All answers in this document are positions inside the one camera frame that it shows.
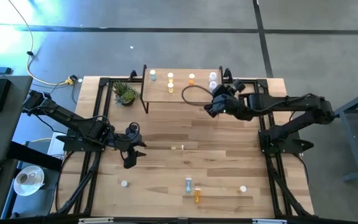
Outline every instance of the wooden tabletop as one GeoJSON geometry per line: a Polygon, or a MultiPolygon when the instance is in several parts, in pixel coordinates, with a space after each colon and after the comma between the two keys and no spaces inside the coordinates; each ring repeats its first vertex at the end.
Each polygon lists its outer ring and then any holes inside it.
{"type": "MultiPolygon", "coordinates": [[[[145,102],[181,103],[181,91],[189,85],[189,75],[194,74],[194,84],[209,89],[209,74],[215,72],[216,83],[221,84],[219,69],[166,69],[148,68],[145,71],[143,100],[145,102]],[[155,70],[157,80],[152,80],[150,71],[155,70]],[[173,93],[168,92],[168,73],[173,73],[173,93]]],[[[184,97],[190,102],[210,103],[211,95],[199,88],[185,90],[184,97]]]]}
{"type": "MultiPolygon", "coordinates": [[[[76,113],[93,114],[100,77],[84,77],[76,113]]],[[[140,90],[140,84],[131,84],[140,90]]],[[[268,79],[270,94],[285,96],[283,79],[268,79]]],[[[252,92],[247,86],[245,91],[252,92]]],[[[140,100],[130,107],[117,107],[114,97],[109,119],[116,132],[132,121],[141,126],[147,154],[137,165],[124,169],[119,153],[107,148],[102,155],[91,215],[109,217],[273,217],[265,158],[257,140],[258,119],[239,121],[227,114],[210,118],[202,107],[183,103],[154,103],[144,113],[140,100]],[[201,189],[201,203],[194,192],[185,192],[185,179],[201,189]],[[129,183],[121,187],[121,181],[129,183]],[[242,185],[245,193],[238,193],[242,185]]],[[[277,124],[286,123],[290,112],[276,112],[277,124]]],[[[73,193],[80,178],[84,153],[76,152],[67,161],[59,186],[59,205],[73,193]]],[[[304,208],[313,213],[302,163],[283,154],[289,189],[304,208]]],[[[282,211],[282,194],[278,190],[282,211]]],[[[83,199],[85,206],[87,196],[83,199]]]]}

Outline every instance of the gray floor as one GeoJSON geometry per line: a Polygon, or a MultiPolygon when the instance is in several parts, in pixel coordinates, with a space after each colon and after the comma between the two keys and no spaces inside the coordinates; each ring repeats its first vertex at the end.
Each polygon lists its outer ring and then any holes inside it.
{"type": "MultiPolygon", "coordinates": [[[[251,0],[13,2],[29,24],[41,26],[257,27],[251,0]]],[[[358,0],[259,0],[259,5],[265,29],[358,29],[358,0]]],[[[7,1],[0,1],[0,23],[22,24],[7,1]]],[[[140,73],[145,63],[162,68],[222,65],[237,77],[266,77],[258,34],[34,32],[34,36],[37,56],[31,70],[50,82],[69,75],[128,75],[133,69],[140,73]]],[[[322,95],[333,108],[358,95],[358,35],[271,34],[266,39],[273,75],[285,79],[289,95],[322,95]]],[[[0,66],[13,68],[14,75],[26,75],[29,47],[28,32],[0,28],[0,66]]],[[[70,94],[68,87],[55,90],[52,97],[74,110],[70,94]]],[[[65,130],[45,120],[55,129],[65,130]]],[[[14,140],[51,135],[37,119],[22,116],[14,140]]],[[[305,161],[316,214],[358,221],[358,181],[342,181],[342,175],[356,167],[340,121],[311,126],[302,130],[301,136],[315,143],[305,153],[305,161]]]]}

